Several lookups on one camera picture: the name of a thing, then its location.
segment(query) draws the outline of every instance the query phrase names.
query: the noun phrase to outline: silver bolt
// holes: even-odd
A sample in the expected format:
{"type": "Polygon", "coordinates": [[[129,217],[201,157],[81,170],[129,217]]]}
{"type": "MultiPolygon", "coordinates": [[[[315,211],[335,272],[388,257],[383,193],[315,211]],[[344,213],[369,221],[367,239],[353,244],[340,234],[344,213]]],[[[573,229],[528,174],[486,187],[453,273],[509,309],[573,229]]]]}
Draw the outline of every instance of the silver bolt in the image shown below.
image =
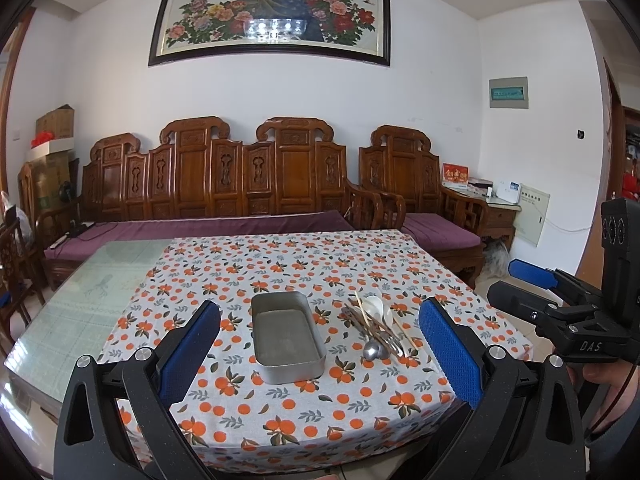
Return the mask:
{"type": "Polygon", "coordinates": [[[504,351],[504,348],[501,346],[492,346],[489,348],[489,355],[494,359],[504,359],[507,355],[507,352],[504,351]]]}
{"type": "Polygon", "coordinates": [[[552,366],[555,366],[556,368],[559,368],[564,364],[564,361],[562,361],[562,358],[558,355],[550,355],[549,362],[551,363],[552,366]]]}
{"type": "Polygon", "coordinates": [[[76,365],[78,366],[78,368],[86,368],[90,362],[91,356],[82,355],[78,358],[78,361],[76,361],[76,365]]]}
{"type": "Polygon", "coordinates": [[[149,359],[151,357],[151,354],[152,354],[151,348],[147,348],[145,346],[144,348],[141,348],[140,350],[138,350],[136,352],[136,360],[137,361],[146,361],[147,359],[149,359]]]}

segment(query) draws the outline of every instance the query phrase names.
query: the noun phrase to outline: rectangular metal container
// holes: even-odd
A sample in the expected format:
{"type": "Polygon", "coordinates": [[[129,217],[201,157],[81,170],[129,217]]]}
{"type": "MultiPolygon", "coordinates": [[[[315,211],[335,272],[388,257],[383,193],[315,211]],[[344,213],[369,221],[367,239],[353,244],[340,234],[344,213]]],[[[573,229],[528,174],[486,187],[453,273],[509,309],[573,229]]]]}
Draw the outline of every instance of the rectangular metal container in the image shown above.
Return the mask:
{"type": "Polygon", "coordinates": [[[326,348],[304,294],[256,294],[251,312],[255,360],[265,383],[293,383],[322,375],[326,348]]]}

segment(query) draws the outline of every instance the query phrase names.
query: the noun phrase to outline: purple cushion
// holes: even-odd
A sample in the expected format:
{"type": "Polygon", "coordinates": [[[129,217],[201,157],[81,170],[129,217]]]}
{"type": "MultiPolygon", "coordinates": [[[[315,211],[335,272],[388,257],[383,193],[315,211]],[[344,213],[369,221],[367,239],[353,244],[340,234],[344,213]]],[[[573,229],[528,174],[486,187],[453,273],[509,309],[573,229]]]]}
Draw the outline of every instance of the purple cushion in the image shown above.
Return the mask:
{"type": "Polygon", "coordinates": [[[181,220],[143,220],[96,224],[78,238],[55,249],[46,249],[48,260],[84,262],[107,242],[128,240],[162,240],[225,235],[268,235],[352,231],[353,227],[337,211],[300,215],[240,218],[199,218],[181,220]]]}
{"type": "Polygon", "coordinates": [[[400,229],[425,251],[467,249],[481,244],[480,237],[433,213],[407,213],[400,229]]]}

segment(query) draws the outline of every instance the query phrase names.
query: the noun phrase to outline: utensil pile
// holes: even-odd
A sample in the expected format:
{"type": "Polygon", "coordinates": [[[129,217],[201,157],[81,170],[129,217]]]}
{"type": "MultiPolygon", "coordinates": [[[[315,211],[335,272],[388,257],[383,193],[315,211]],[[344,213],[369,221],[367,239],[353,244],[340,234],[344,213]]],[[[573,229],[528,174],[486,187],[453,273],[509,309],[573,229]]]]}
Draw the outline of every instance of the utensil pile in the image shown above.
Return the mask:
{"type": "Polygon", "coordinates": [[[397,358],[409,355],[391,329],[394,322],[399,326],[409,344],[417,350],[414,342],[395,319],[391,309],[384,309],[380,298],[369,296],[361,301],[357,292],[355,296],[355,300],[350,298],[354,306],[344,306],[342,314],[361,334],[369,338],[362,349],[362,355],[367,361],[387,359],[390,353],[397,358]]]}

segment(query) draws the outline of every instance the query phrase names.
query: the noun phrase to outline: framed painting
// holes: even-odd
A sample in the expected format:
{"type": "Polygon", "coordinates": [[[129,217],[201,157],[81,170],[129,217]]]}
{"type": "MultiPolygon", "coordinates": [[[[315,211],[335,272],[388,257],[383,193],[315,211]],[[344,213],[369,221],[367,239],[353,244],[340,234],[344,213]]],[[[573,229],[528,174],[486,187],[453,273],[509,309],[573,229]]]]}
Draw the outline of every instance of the framed painting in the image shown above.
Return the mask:
{"type": "Polygon", "coordinates": [[[149,66],[292,52],[390,65],[389,0],[162,0],[149,66]]]}

